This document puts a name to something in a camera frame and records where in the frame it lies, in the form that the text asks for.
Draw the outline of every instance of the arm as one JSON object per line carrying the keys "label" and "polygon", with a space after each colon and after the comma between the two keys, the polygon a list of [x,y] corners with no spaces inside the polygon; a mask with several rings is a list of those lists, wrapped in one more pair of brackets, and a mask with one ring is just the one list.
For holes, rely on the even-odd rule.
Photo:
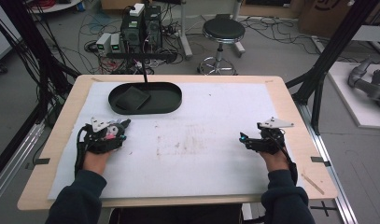
{"label": "arm", "polygon": [[274,155],[265,152],[260,154],[265,159],[270,180],[268,190],[261,197],[266,209],[265,224],[315,223],[307,207],[308,196],[303,188],[295,187],[282,151]]}
{"label": "arm", "polygon": [[83,170],[78,171],[71,186],[65,187],[49,210],[48,224],[54,223],[97,223],[102,203],[100,195],[106,186],[101,176],[110,155],[85,155]]}

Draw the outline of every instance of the black stool seat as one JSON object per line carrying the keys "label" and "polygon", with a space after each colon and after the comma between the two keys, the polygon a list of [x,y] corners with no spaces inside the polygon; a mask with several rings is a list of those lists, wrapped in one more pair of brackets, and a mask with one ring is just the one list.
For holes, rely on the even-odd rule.
{"label": "black stool seat", "polygon": [[245,27],[238,21],[215,18],[204,23],[204,35],[215,41],[233,44],[245,35]]}

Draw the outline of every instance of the gray floor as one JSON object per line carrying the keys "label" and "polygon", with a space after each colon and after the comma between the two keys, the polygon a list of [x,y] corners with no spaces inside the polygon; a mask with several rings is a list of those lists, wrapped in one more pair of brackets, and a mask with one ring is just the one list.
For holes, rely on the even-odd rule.
{"label": "gray floor", "polygon": [[[51,30],[59,45],[83,74],[93,72],[91,66],[97,67],[96,58],[83,50],[87,41],[97,39],[97,35],[85,35],[89,34],[90,29],[97,33],[97,27],[90,23],[112,22],[111,26],[105,28],[106,32],[113,32],[116,29],[114,27],[120,26],[119,22],[114,22],[120,18],[119,14],[107,15],[98,8],[97,4],[93,4],[93,8],[85,12],[65,10],[48,15]],[[202,23],[197,22],[202,20],[201,17],[188,19],[188,27],[195,25],[189,31],[190,34],[201,32],[199,27],[202,27]],[[264,36],[272,37],[271,28],[262,30],[264,28],[260,25],[253,25],[253,28],[259,29],[259,32],[246,29],[245,38],[241,41],[246,53],[241,58],[238,58],[230,47],[225,47],[224,50],[224,57],[235,64],[239,76],[280,76],[289,81],[308,71],[317,60],[316,47],[308,39],[299,38],[297,44],[284,44]],[[291,37],[300,35],[296,21],[281,23],[278,28],[281,33],[288,33]],[[277,26],[274,27],[276,38],[288,37],[279,34],[276,29]],[[189,35],[189,42],[194,54],[190,60],[160,65],[155,68],[155,73],[197,74],[198,63],[205,57],[214,55],[217,44],[201,35]],[[91,66],[85,58],[82,62],[75,51],[85,55]],[[369,47],[365,47],[365,43],[353,42],[345,49],[344,57],[340,60],[360,61],[368,55],[373,55],[375,61],[380,62],[380,56]],[[7,64],[8,73],[0,74],[0,153],[33,110],[36,99],[35,83],[28,77],[19,58],[14,53],[9,53],[3,61]],[[380,223],[380,130],[358,128],[327,78],[320,114],[320,131],[358,222]],[[25,169],[25,165],[31,161],[42,141],[43,139],[34,148],[0,198],[0,223],[42,223],[45,220],[48,211],[22,212],[16,206],[31,174],[31,170]],[[336,207],[332,201],[323,203],[331,208]],[[310,206],[319,207],[322,206],[322,202],[312,201]],[[253,217],[262,215],[263,208],[260,204],[254,203],[251,207]],[[311,211],[317,223],[341,223],[339,214],[334,210],[329,210],[328,213],[320,209]],[[104,210],[100,223],[106,223],[107,216],[108,210]]]}

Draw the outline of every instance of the white paper sheet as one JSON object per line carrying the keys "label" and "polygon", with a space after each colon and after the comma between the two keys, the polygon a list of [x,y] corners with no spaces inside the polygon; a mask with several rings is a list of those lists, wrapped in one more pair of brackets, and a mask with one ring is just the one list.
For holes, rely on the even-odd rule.
{"label": "white paper sheet", "polygon": [[276,117],[263,84],[176,83],[182,105],[172,113],[122,116],[108,94],[122,83],[96,82],[63,151],[49,199],[74,180],[79,129],[98,119],[131,119],[123,147],[109,159],[101,198],[262,194],[265,163],[239,142],[260,138],[257,122]]}

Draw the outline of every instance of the dark jacket sleeve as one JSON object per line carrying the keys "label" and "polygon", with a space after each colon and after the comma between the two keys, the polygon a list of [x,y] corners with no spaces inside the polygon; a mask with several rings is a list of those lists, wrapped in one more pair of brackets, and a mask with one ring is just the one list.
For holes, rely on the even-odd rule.
{"label": "dark jacket sleeve", "polygon": [[268,190],[262,195],[265,207],[265,224],[315,223],[308,209],[308,195],[295,187],[289,170],[277,170],[268,174]]}
{"label": "dark jacket sleeve", "polygon": [[92,171],[80,170],[71,186],[59,193],[49,210],[48,224],[97,223],[102,209],[99,199],[105,179]]}

